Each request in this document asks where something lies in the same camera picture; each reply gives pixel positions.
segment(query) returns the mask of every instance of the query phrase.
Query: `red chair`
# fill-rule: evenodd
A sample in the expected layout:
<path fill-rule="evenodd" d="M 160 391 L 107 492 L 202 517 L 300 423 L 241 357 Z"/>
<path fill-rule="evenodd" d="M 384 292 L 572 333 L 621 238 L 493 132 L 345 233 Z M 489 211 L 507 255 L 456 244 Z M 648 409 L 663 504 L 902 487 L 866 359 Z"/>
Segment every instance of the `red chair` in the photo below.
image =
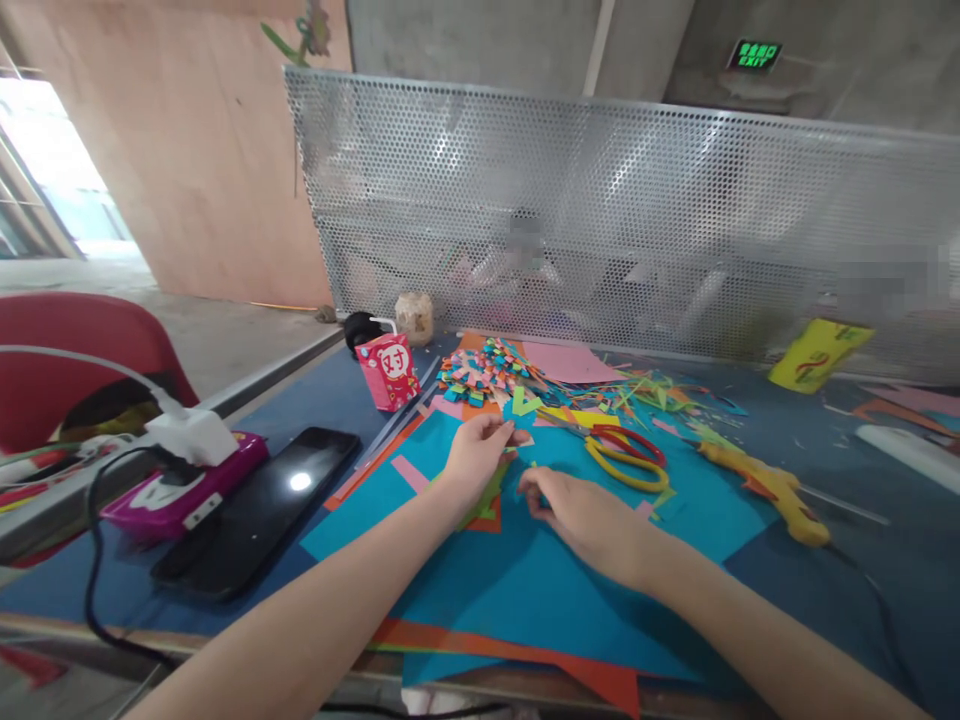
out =
<path fill-rule="evenodd" d="M 0 345 L 96 355 L 158 380 L 183 405 L 199 402 L 163 326 L 127 300 L 73 292 L 0 297 Z M 0 353 L 0 451 L 40 447 L 78 403 L 125 377 L 78 360 Z"/>

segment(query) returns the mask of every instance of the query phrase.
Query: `exit sign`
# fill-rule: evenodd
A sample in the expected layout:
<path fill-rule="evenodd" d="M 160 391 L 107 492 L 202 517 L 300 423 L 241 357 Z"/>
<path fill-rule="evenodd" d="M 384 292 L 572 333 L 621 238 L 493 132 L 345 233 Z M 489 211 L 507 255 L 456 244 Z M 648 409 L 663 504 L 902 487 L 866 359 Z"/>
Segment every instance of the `exit sign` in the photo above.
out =
<path fill-rule="evenodd" d="M 756 40 L 739 40 L 733 48 L 733 54 L 727 63 L 727 70 L 743 70 L 746 72 L 769 72 L 777 58 L 783 43 L 758 42 Z"/>

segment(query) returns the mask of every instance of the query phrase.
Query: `smartphone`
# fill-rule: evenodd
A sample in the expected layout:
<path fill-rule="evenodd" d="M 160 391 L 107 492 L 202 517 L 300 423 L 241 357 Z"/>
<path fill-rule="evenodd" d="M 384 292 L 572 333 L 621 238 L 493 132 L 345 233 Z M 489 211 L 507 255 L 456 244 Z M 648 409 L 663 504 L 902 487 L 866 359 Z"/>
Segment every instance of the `smartphone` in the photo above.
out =
<path fill-rule="evenodd" d="M 258 578 L 336 482 L 356 435 L 307 428 L 153 566 L 151 576 L 219 602 Z"/>

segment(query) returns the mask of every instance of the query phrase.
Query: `metal mesh screen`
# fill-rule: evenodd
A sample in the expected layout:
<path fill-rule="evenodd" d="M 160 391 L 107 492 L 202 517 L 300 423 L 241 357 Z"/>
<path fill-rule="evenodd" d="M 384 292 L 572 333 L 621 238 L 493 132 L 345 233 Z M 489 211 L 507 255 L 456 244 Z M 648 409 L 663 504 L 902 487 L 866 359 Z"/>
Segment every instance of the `metal mesh screen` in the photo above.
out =
<path fill-rule="evenodd" d="M 765 360 L 811 317 L 849 370 L 960 382 L 960 141 L 288 67 L 339 309 Z"/>

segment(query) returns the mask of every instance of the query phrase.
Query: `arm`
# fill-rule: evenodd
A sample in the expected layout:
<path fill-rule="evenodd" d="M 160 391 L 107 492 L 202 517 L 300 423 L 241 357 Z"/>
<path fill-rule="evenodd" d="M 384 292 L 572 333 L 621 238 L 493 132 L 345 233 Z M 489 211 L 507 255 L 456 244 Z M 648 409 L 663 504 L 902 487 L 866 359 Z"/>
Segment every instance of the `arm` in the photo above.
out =
<path fill-rule="evenodd" d="M 497 464 L 515 457 L 504 447 L 525 439 L 494 415 L 464 423 L 426 491 L 224 630 L 130 720 L 312 717 Z"/>
<path fill-rule="evenodd" d="M 536 468 L 520 489 L 584 562 L 686 620 L 780 716 L 927 717 L 850 656 L 595 483 Z M 540 506 L 545 496 L 550 508 Z"/>

